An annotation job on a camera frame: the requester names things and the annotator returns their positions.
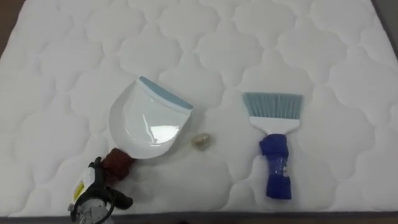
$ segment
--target brush bristles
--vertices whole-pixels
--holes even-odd
[[[300,119],[302,95],[287,93],[243,93],[250,116]]]

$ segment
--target blue brush handle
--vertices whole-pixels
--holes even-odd
[[[269,165],[267,196],[282,200],[292,199],[290,177],[286,174],[286,162],[289,157],[286,136],[270,134],[260,142],[260,147]]]

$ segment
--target dustpan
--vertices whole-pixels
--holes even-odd
[[[116,147],[136,159],[167,152],[191,115],[193,106],[145,77],[129,85],[109,112]]]

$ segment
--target blue rubber edge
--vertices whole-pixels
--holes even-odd
[[[193,106],[189,103],[187,103],[186,101],[182,100],[181,98],[179,98],[178,96],[174,95],[173,93],[163,89],[162,87],[158,86],[158,84],[150,81],[149,79],[145,78],[145,77],[139,77],[139,79],[141,80],[141,82],[143,84],[145,84],[146,86],[148,86],[148,88],[150,88],[154,93],[158,94],[160,97],[162,97],[163,99],[181,106],[183,108],[186,108],[188,110],[192,110]]]

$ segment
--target hand brush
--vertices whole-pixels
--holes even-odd
[[[263,156],[267,157],[269,178],[267,196],[290,200],[290,177],[286,162],[289,156],[285,134],[300,126],[302,95],[285,93],[244,93],[250,123],[267,136],[260,142]]]

